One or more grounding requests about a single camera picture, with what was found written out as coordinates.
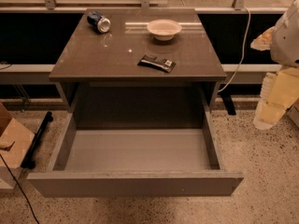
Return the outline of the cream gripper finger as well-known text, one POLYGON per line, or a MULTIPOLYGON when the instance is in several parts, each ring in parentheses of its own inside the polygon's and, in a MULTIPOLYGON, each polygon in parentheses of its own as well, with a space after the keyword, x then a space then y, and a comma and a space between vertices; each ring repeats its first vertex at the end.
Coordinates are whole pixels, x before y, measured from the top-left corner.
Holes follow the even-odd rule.
POLYGON ((299 99, 299 69, 286 68, 267 73, 263 79, 260 100, 255 110, 254 126, 267 130, 275 126, 299 99))
POLYGON ((273 31, 273 27, 270 27, 269 29, 264 31, 261 35, 259 35, 251 42, 250 47, 259 51, 270 50, 273 31))

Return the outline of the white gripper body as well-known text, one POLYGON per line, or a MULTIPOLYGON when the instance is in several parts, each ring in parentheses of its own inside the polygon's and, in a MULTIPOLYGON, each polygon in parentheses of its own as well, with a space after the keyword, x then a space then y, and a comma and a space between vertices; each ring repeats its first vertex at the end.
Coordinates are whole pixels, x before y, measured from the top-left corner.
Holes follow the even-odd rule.
POLYGON ((284 66, 299 66, 299 0, 294 0, 277 21, 270 44, 271 59, 284 66))

